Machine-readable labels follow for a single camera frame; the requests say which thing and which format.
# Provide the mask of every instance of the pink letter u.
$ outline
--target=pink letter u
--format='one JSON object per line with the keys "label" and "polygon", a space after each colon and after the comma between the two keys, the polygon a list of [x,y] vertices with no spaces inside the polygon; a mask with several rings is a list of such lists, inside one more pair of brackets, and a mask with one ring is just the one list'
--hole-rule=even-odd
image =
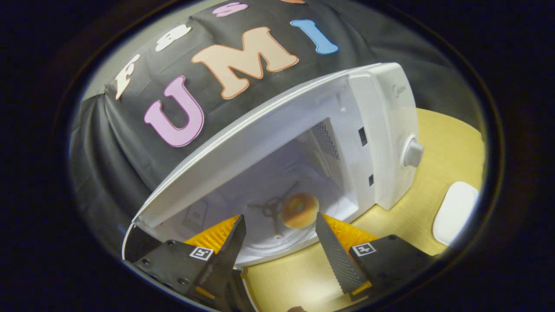
{"label": "pink letter u", "polygon": [[189,116],[187,124],[181,128],[176,128],[162,112],[162,102],[154,102],[144,115],[144,122],[152,125],[154,130],[174,147],[182,147],[189,144],[203,128],[204,113],[193,96],[185,88],[185,77],[175,78],[164,91],[166,97],[173,97],[183,108],[185,114]]}

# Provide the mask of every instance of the pink letter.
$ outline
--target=pink letter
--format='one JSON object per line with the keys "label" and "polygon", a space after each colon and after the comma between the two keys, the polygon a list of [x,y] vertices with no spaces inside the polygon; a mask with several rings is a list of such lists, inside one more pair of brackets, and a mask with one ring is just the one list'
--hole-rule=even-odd
{"label": "pink letter", "polygon": [[224,17],[235,12],[244,10],[248,7],[249,6],[244,3],[232,2],[213,10],[212,14],[216,14],[217,17]]}
{"label": "pink letter", "polygon": [[179,76],[175,78],[164,91],[166,97],[173,97],[185,114],[189,116],[187,124],[181,128],[176,128],[171,121],[162,112],[162,103],[158,100],[154,102],[147,113],[144,115],[144,122],[152,125],[154,130],[166,141],[174,147],[182,147],[189,144],[197,135],[204,125],[204,113],[193,96],[185,88],[185,77]]}

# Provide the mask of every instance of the black fabric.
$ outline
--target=black fabric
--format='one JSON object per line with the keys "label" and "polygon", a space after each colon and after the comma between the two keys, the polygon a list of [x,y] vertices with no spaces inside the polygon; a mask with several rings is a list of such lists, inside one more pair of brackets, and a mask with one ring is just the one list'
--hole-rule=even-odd
{"label": "black fabric", "polygon": [[[441,52],[403,25],[357,3],[309,1],[291,4],[277,0],[241,1],[249,7],[226,17],[215,17],[209,8],[185,23],[192,30],[160,52],[152,38],[137,51],[140,58],[119,100],[115,80],[104,93],[85,99],[76,109],[70,129],[69,162],[80,212],[104,246],[119,256],[132,217],[159,183],[191,152],[225,126],[257,105],[300,83],[343,69],[378,62],[397,62],[408,76],[416,105],[451,115],[476,127],[476,112],[468,108],[477,99]],[[333,54],[316,53],[302,30],[289,23],[310,19],[339,47]],[[232,99],[221,97],[222,86],[202,63],[192,57],[213,44],[242,49],[242,35],[256,27],[270,34],[299,62],[264,77],[248,78],[249,87]],[[125,66],[114,69],[114,77]],[[166,143],[144,122],[147,109],[157,100],[178,128],[187,116],[173,99],[163,96],[177,76],[203,109],[202,131],[190,144],[176,148]]]}

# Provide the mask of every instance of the yellow tabletop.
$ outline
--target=yellow tabletop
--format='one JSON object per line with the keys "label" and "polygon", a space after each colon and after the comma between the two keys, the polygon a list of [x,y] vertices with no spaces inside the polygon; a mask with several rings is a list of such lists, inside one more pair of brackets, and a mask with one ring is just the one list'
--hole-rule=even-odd
{"label": "yellow tabletop", "polygon": [[[480,132],[447,115],[417,109],[424,155],[412,187],[389,211],[374,205],[352,225],[375,236],[396,234],[429,255],[445,245],[432,235],[433,220],[457,181],[480,189],[485,146]],[[280,259],[244,268],[250,296],[262,312],[335,311],[353,304],[339,287],[320,243]]]}

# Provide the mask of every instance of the blue letter i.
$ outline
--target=blue letter i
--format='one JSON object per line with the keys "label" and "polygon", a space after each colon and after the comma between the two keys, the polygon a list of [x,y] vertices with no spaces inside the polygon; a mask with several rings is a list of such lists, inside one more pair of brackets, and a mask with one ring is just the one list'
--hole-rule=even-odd
{"label": "blue letter i", "polygon": [[316,28],[316,24],[309,19],[298,19],[291,21],[291,25],[299,27],[316,44],[316,52],[320,54],[331,54],[339,51],[339,47],[331,43],[326,36]]}

